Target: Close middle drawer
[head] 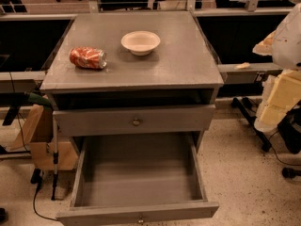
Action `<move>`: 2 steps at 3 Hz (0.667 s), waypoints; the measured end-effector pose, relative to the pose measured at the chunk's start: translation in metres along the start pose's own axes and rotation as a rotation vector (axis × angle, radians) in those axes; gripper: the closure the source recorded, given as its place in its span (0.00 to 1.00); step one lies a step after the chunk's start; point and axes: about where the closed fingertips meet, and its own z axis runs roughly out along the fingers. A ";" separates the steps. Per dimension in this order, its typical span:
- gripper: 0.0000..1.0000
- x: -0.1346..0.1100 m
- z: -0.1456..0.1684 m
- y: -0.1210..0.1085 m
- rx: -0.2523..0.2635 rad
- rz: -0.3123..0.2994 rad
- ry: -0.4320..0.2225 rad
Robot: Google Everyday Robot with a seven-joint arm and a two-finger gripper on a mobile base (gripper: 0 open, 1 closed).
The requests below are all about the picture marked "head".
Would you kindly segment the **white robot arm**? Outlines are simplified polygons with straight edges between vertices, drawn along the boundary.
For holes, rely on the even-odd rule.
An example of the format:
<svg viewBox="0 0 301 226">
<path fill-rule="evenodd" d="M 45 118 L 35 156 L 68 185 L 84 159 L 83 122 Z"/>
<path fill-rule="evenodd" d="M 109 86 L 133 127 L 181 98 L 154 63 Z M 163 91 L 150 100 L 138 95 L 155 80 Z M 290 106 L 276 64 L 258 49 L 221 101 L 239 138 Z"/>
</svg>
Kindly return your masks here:
<svg viewBox="0 0 301 226">
<path fill-rule="evenodd" d="M 261 132 L 270 132 L 286 114 L 301 101 L 301 4 L 293 7 L 277 29 L 256 44 L 253 53 L 271 56 L 283 69 L 264 83 L 254 126 Z"/>
</svg>

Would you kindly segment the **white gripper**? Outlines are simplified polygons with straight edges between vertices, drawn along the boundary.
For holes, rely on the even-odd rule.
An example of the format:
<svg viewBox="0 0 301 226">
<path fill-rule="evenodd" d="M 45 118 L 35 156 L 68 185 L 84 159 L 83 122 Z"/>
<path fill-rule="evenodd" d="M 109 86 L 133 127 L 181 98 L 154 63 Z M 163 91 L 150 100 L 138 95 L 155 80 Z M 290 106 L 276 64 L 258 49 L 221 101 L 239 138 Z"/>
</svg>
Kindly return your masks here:
<svg viewBox="0 0 301 226">
<path fill-rule="evenodd" d="M 270 33 L 252 50 L 260 56 L 272 55 L 276 32 Z M 284 70 L 278 76 L 269 75 L 263 83 L 261 103 L 256 112 L 254 126 L 258 131 L 273 131 L 286 114 L 301 101 L 301 72 Z"/>
</svg>

